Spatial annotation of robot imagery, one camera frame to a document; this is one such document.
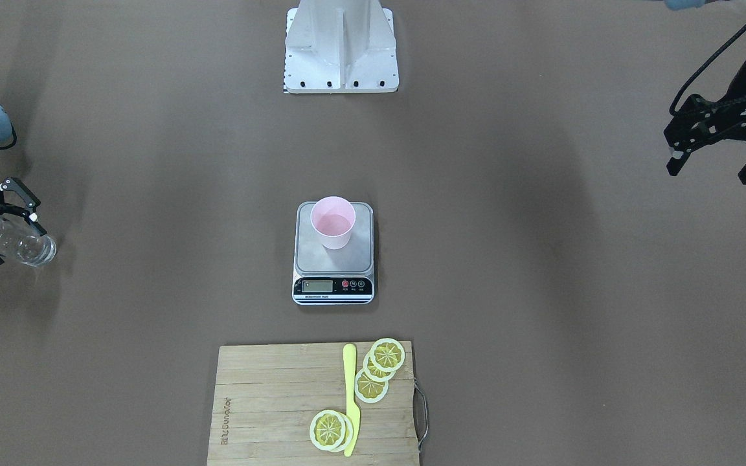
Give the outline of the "lemon slice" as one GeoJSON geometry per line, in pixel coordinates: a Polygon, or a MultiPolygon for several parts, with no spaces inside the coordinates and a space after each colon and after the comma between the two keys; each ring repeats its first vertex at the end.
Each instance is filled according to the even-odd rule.
{"type": "Polygon", "coordinates": [[[375,383],[385,383],[385,381],[389,381],[394,377],[394,374],[396,374],[395,371],[388,372],[376,368],[372,363],[370,352],[365,354],[362,364],[362,372],[365,374],[367,379],[375,381],[375,383]]]}
{"type": "Polygon", "coordinates": [[[339,416],[344,425],[344,434],[340,444],[330,450],[332,453],[344,451],[345,448],[347,448],[347,446],[349,446],[353,442],[355,436],[352,419],[350,419],[350,417],[345,415],[344,413],[339,413],[339,416]]]}
{"type": "Polygon", "coordinates": [[[402,343],[391,337],[376,340],[371,345],[368,355],[370,365],[383,373],[398,371],[406,360],[406,351],[402,343]]]}
{"type": "Polygon", "coordinates": [[[354,393],[356,398],[367,404],[380,402],[390,389],[390,381],[374,381],[364,371],[356,374],[354,393]]]}
{"type": "Polygon", "coordinates": [[[329,452],[343,439],[344,425],[339,413],[336,410],[322,410],[311,420],[309,439],[320,451],[329,452]]]}

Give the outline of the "lemon slice behind front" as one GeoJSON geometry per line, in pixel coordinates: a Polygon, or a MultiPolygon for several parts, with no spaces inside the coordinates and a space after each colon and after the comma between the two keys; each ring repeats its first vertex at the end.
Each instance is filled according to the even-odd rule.
{"type": "Polygon", "coordinates": [[[350,419],[350,417],[345,415],[344,413],[339,413],[339,416],[344,425],[344,434],[340,444],[330,450],[332,453],[344,451],[345,448],[347,448],[347,446],[349,446],[353,442],[355,436],[352,419],[350,419]]]}

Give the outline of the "lemon slice lower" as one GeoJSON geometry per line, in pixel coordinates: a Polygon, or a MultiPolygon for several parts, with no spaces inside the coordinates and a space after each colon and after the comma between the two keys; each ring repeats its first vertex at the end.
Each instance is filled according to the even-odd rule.
{"type": "Polygon", "coordinates": [[[354,393],[356,398],[367,404],[380,402],[390,389],[390,381],[374,381],[364,371],[356,374],[354,393]]]}

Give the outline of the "digital kitchen scale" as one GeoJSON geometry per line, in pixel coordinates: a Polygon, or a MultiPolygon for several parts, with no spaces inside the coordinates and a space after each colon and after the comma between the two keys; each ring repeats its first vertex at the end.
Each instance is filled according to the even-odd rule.
{"type": "Polygon", "coordinates": [[[349,242],[331,250],[311,222],[316,201],[299,205],[294,237],[292,299],[299,305],[369,304],[375,298],[375,217],[366,203],[351,203],[356,223],[349,242]]]}

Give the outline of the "pink plastic cup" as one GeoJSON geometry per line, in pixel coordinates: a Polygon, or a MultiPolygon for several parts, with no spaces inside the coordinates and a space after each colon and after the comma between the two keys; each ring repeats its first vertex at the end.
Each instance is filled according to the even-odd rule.
{"type": "Polygon", "coordinates": [[[324,197],[314,204],[310,222],[323,247],[340,250],[347,246],[352,236],[356,223],[355,207],[343,197],[324,197]]]}

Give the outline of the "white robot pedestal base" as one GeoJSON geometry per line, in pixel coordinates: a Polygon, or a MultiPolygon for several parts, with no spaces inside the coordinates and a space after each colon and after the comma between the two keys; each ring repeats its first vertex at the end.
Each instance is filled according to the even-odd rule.
{"type": "Polygon", "coordinates": [[[286,13],[288,94],[394,93],[396,27],[379,1],[302,1],[286,13]]]}

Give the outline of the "lemon slice middle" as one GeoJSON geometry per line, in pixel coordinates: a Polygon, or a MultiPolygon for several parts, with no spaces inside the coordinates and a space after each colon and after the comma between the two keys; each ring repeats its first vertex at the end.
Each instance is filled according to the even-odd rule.
{"type": "Polygon", "coordinates": [[[365,374],[367,379],[375,381],[375,383],[385,383],[385,381],[389,381],[394,377],[394,374],[396,374],[395,371],[388,372],[376,368],[372,363],[370,352],[365,354],[362,364],[362,372],[365,374]]]}

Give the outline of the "bamboo cutting board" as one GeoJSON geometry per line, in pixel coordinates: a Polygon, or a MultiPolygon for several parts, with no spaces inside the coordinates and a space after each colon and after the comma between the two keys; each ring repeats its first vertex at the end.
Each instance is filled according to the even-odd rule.
{"type": "Polygon", "coordinates": [[[221,347],[207,464],[418,465],[426,433],[426,402],[415,394],[412,343],[384,399],[359,402],[360,436],[350,456],[318,449],[309,439],[313,417],[346,410],[343,343],[284,343],[221,347]]]}

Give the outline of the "glass sauce bottle metal spout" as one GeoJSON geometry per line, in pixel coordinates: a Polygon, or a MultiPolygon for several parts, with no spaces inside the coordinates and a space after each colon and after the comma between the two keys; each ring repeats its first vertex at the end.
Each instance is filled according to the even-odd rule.
{"type": "Polygon", "coordinates": [[[56,256],[57,245],[48,235],[39,237],[28,224],[0,215],[0,256],[30,267],[41,267],[56,256]]]}

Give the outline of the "lemon slice top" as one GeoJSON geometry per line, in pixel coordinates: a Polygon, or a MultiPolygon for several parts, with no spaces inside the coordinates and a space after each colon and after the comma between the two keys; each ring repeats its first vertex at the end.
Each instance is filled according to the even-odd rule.
{"type": "Polygon", "coordinates": [[[398,371],[406,360],[406,351],[402,343],[391,337],[376,340],[371,345],[368,355],[370,365],[383,373],[398,371]]]}

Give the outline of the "yellow plastic knife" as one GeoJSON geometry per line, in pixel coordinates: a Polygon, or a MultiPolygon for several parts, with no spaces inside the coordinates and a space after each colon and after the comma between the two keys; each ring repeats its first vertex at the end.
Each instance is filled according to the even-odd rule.
{"type": "Polygon", "coordinates": [[[343,347],[343,373],[345,378],[346,410],[345,413],[352,425],[353,436],[344,449],[344,457],[351,457],[360,434],[361,410],[356,404],[355,382],[356,382],[356,346],[346,343],[343,347]]]}

